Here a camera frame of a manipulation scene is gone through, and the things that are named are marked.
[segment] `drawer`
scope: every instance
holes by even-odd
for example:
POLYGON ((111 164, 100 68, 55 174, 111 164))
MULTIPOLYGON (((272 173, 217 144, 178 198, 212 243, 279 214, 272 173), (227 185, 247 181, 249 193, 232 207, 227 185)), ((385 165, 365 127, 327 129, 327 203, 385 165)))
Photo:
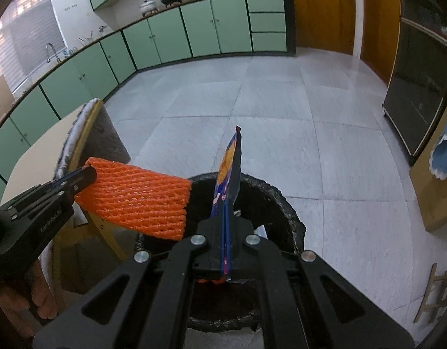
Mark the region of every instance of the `drawer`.
POLYGON ((248 1, 248 11, 274 11, 274 12, 285 12, 285 5, 283 0, 247 0, 248 1))
POLYGON ((285 33, 252 33, 254 51, 286 52, 285 33))
POLYGON ((251 31, 286 32, 284 13, 250 13, 251 31))

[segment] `faucet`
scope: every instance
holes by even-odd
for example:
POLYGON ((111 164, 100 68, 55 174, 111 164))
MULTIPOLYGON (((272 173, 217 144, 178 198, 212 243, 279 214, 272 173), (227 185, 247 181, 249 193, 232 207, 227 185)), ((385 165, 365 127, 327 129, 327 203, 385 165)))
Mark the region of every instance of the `faucet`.
POLYGON ((51 61, 51 58, 49 57, 49 49, 48 49, 48 46, 50 46, 50 47, 52 48, 52 51, 54 52, 54 55, 56 56, 56 59, 57 59, 57 64, 59 64, 59 63, 60 63, 60 58, 59 58, 59 56, 57 55, 56 49, 54 48, 54 46, 52 45, 52 43, 48 43, 48 44, 46 45, 46 53, 47 53, 47 55, 48 55, 48 63, 51 61))

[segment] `tiled floor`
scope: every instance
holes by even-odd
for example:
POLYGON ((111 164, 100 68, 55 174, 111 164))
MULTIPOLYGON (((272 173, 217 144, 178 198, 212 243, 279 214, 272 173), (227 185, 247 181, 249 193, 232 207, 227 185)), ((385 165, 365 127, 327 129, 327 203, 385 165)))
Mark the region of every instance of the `tiled floor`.
POLYGON ((447 226, 423 228, 386 90, 356 58, 299 49, 144 72, 106 106, 133 164, 182 177, 217 170, 241 126, 242 171, 278 187, 305 247, 419 342, 431 326, 412 321, 431 265, 447 269, 447 226))

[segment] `blue cloth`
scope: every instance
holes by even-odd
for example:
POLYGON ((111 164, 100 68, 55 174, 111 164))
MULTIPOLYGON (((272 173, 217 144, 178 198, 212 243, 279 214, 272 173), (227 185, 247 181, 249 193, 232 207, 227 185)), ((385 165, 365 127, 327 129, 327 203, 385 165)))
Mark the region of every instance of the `blue cloth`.
POLYGON ((438 179, 447 177, 447 124, 430 154, 430 172, 438 179))

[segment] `screw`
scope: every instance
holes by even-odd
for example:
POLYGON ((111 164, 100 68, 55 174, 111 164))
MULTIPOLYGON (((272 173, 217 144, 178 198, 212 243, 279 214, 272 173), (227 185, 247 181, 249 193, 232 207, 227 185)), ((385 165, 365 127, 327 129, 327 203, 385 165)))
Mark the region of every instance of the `screw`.
POLYGON ((261 238, 257 235, 248 235, 246 236, 246 243, 248 243, 249 245, 256 245, 259 244, 261 242, 261 238))
POLYGON ((141 263, 146 262, 147 260, 149 260, 150 254, 149 254, 149 252, 146 252, 146 251, 139 251, 139 252, 135 253, 133 258, 135 259, 135 261, 137 263, 141 264, 141 263))
POLYGON ((206 238, 202 235, 193 235, 191 238, 191 242, 193 245, 201 245, 206 242, 206 238))
POLYGON ((316 259, 316 254, 313 251, 303 251, 301 253, 301 260, 305 262, 313 262, 316 259))

